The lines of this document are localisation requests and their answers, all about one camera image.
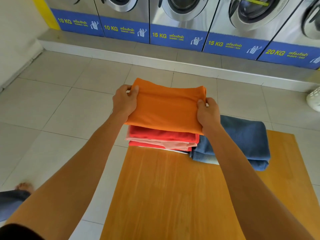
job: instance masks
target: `blue jeans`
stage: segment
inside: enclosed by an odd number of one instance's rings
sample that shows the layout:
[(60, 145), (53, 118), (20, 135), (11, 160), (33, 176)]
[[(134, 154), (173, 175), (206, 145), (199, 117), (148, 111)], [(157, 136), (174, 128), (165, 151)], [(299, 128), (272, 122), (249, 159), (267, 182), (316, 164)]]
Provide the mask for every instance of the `blue jeans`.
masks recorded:
[(0, 222), (7, 220), (29, 196), (25, 190), (0, 192)]

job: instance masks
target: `white wall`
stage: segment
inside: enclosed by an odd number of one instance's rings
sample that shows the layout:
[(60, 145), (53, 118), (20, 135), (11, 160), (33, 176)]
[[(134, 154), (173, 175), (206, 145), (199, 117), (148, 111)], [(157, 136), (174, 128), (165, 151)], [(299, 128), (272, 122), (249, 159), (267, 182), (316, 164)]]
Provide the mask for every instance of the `white wall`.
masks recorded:
[(47, 29), (32, 0), (0, 0), (0, 91), (41, 52), (36, 38)]

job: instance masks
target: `washing machine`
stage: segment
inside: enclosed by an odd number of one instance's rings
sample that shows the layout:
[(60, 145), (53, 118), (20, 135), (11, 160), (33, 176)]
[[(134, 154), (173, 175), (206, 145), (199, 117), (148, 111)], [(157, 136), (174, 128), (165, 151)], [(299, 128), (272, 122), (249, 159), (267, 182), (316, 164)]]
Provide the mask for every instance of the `washing machine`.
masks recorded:
[(203, 51), (256, 60), (302, 0), (220, 0)]
[(202, 51), (219, 0), (150, 0), (150, 43)]
[(94, 0), (45, 1), (62, 30), (104, 36)]
[(149, 0), (95, 0), (106, 37), (150, 43)]
[(303, 0), (258, 60), (319, 68), (320, 0)]

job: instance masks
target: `foot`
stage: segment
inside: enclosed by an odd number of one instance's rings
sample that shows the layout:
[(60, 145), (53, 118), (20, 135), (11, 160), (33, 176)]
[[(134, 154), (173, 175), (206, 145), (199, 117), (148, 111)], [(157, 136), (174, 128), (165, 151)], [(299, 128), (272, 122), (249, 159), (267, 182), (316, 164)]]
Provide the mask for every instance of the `foot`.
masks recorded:
[(20, 183), (15, 187), (15, 190), (25, 190), (32, 194), (35, 190), (30, 183)]

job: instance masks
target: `blue panel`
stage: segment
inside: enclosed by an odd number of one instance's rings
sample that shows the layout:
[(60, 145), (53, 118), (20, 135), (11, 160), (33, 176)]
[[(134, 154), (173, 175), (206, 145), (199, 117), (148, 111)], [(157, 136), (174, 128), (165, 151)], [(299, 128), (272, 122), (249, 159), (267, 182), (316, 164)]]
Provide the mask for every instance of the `blue panel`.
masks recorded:
[(272, 41), (258, 60), (296, 67), (320, 67), (320, 48)]
[(79, 34), (104, 36), (98, 15), (51, 8), (60, 28)]
[(151, 44), (202, 51), (208, 32), (150, 24)]
[(100, 16), (104, 35), (108, 38), (150, 43), (149, 23)]
[(267, 40), (209, 33), (203, 52), (256, 60), (268, 43)]

